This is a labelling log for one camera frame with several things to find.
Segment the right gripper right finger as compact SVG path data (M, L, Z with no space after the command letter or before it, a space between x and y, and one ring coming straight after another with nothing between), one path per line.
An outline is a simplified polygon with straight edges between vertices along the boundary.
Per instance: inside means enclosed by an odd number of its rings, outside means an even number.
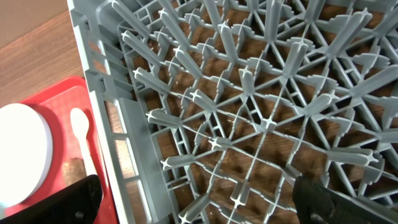
M362 195L335 192L303 175L295 179L293 201L300 223L397 223L397 212Z

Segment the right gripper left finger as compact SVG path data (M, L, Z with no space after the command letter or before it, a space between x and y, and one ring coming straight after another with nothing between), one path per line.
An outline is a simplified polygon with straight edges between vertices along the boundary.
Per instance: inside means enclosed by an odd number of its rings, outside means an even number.
M95 221L103 197L100 179L89 175L1 220L2 224L87 223Z

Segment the light blue plate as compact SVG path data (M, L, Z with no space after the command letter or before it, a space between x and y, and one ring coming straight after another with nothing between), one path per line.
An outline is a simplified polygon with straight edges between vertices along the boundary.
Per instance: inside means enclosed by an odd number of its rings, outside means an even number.
M43 184L53 157L53 139L44 117L30 106L1 108L1 205L23 202Z

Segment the grey dishwasher rack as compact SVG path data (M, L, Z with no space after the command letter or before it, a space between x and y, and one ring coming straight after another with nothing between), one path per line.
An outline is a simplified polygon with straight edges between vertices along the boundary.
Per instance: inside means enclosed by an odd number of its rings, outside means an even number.
M119 223L296 223L298 176L397 222L396 1L77 1Z

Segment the white plastic spoon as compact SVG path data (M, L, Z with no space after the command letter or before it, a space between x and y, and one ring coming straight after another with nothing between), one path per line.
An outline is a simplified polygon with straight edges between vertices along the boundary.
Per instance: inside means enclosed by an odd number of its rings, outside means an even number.
M90 122L86 114L79 108L72 108L70 112L70 122L72 131L80 145L81 156L83 159L87 175L97 175L95 165L91 156L90 148L87 143L87 134L90 128Z

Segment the red serving tray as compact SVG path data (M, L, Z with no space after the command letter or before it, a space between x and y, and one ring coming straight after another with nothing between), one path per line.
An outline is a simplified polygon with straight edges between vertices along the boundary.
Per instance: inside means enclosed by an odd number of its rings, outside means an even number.
M20 212L67 186L63 179L62 164L69 159L81 157L80 145L73 134L70 122L71 110L79 108L84 111L90 122L86 139L104 194L95 223L117 223L118 216L102 160L85 80L78 76L68 77L22 100L21 103L35 109L48 123L53 138L53 159L47 177L40 188L23 202L5 209L5 216Z

